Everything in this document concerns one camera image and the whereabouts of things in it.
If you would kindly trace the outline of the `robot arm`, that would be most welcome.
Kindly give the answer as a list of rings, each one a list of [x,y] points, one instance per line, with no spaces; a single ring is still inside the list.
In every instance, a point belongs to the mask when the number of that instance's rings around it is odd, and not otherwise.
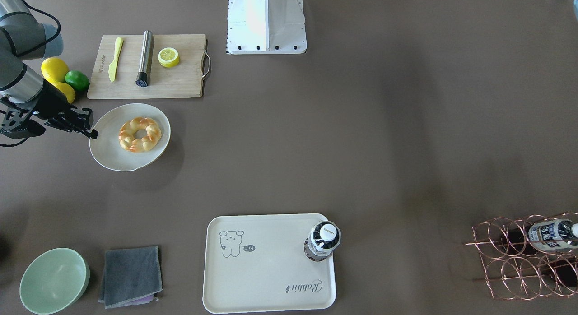
[[[1,0],[1,134],[22,144],[45,127],[95,139],[91,109],[78,109],[66,95],[25,64],[62,53],[61,25],[39,23],[25,0]]]

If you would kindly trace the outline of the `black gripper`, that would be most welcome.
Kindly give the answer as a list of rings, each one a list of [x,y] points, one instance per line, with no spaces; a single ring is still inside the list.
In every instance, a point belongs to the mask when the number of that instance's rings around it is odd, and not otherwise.
[[[44,80],[42,88],[33,100],[33,114],[45,120],[45,125],[65,132],[81,133],[87,138],[96,139],[99,132],[91,130],[93,111],[91,109],[72,109],[66,96],[54,85]]]

